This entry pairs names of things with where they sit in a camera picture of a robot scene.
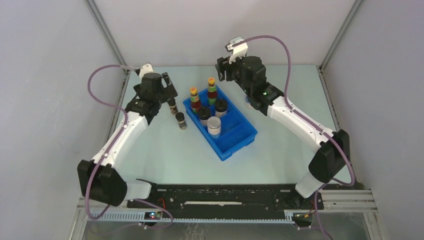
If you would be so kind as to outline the short yellow-cap sauce bottle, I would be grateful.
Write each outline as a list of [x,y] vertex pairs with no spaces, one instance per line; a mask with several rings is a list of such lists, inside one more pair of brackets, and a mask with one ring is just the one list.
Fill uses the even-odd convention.
[[196,115],[199,109],[202,107],[202,103],[196,87],[191,87],[190,90],[190,108],[191,111]]

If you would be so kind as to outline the tall green-label sauce bottle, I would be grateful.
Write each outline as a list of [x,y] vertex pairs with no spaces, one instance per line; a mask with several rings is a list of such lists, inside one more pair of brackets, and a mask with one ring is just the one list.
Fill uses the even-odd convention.
[[216,80],[214,77],[210,77],[208,79],[207,97],[208,97],[208,104],[210,106],[214,105],[218,98],[217,85],[216,85]]

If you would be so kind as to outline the black-lid spout jar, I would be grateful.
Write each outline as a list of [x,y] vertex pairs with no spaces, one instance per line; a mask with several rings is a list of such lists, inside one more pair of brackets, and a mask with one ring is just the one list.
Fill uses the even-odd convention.
[[221,118],[228,112],[228,102],[225,99],[219,98],[214,103],[215,116]]
[[206,127],[208,124],[208,119],[211,117],[211,110],[209,107],[201,106],[197,112],[198,119],[200,124],[203,127]]

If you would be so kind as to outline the black-lid spout jar front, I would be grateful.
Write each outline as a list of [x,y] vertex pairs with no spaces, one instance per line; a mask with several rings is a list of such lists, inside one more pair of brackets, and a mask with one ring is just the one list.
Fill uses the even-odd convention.
[[211,117],[211,110],[209,107],[201,106],[197,112],[198,119],[200,124],[203,127],[206,127],[208,124],[208,119]]

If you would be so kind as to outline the peppercorn jar silver lid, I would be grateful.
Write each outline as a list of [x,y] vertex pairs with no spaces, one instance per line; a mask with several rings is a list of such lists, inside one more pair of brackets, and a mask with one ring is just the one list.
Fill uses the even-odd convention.
[[212,139],[217,139],[221,136],[222,122],[219,117],[211,116],[207,120],[207,131]]

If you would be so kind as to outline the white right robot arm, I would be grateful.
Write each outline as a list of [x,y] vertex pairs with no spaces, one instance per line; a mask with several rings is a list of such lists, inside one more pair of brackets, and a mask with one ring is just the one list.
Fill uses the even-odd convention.
[[283,124],[313,152],[307,173],[290,196],[295,208],[304,209],[311,195],[348,165],[349,134],[322,126],[292,104],[283,91],[267,81],[266,67],[257,56],[236,57],[234,62],[220,57],[215,68],[220,81],[236,82],[255,110]]

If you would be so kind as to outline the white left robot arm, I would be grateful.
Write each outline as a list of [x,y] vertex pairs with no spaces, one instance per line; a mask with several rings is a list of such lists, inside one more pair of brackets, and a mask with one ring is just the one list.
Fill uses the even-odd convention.
[[124,180],[119,169],[162,104],[178,93],[167,72],[141,72],[139,76],[141,82],[133,87],[136,95],[127,103],[115,132],[91,160],[81,160],[77,166],[81,191],[87,199],[115,207],[136,198],[145,208],[153,208],[158,202],[158,194],[151,190],[151,183]]

